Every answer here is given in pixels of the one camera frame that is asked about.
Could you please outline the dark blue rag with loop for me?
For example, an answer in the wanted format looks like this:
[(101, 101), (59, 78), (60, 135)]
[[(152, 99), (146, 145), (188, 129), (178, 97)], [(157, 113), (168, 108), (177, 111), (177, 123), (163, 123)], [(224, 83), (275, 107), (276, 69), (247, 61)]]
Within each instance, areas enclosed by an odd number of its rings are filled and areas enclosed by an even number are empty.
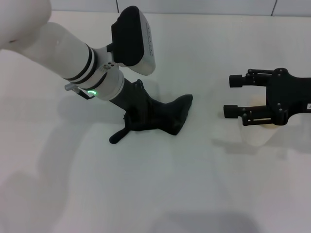
[(151, 99), (151, 109), (148, 115), (135, 119), (133, 114), (125, 113), (125, 126), (109, 139), (111, 144), (117, 144), (130, 131), (147, 131), (160, 129), (168, 134), (177, 135), (187, 117), (192, 105), (193, 95), (186, 94), (169, 103), (162, 103)]

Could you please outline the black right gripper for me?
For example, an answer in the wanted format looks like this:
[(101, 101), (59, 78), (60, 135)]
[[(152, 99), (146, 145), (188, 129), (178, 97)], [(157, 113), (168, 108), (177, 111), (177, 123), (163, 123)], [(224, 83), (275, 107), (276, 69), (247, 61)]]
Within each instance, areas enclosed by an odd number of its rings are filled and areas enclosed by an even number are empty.
[(283, 126), (293, 115), (311, 114), (311, 78), (295, 77), (285, 68), (248, 69), (244, 76), (229, 76), (230, 88), (246, 85), (266, 87), (266, 106), (224, 105), (225, 118), (241, 117), (243, 126), (264, 124)]

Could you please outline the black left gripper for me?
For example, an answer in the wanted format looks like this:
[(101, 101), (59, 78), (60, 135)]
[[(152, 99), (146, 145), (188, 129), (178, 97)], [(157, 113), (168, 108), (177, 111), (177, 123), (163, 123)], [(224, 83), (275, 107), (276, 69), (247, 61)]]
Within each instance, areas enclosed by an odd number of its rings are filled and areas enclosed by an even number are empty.
[(123, 88), (116, 97), (110, 100), (113, 104), (132, 114), (143, 114), (146, 111), (146, 100), (150, 98), (140, 79), (131, 83), (124, 80)]

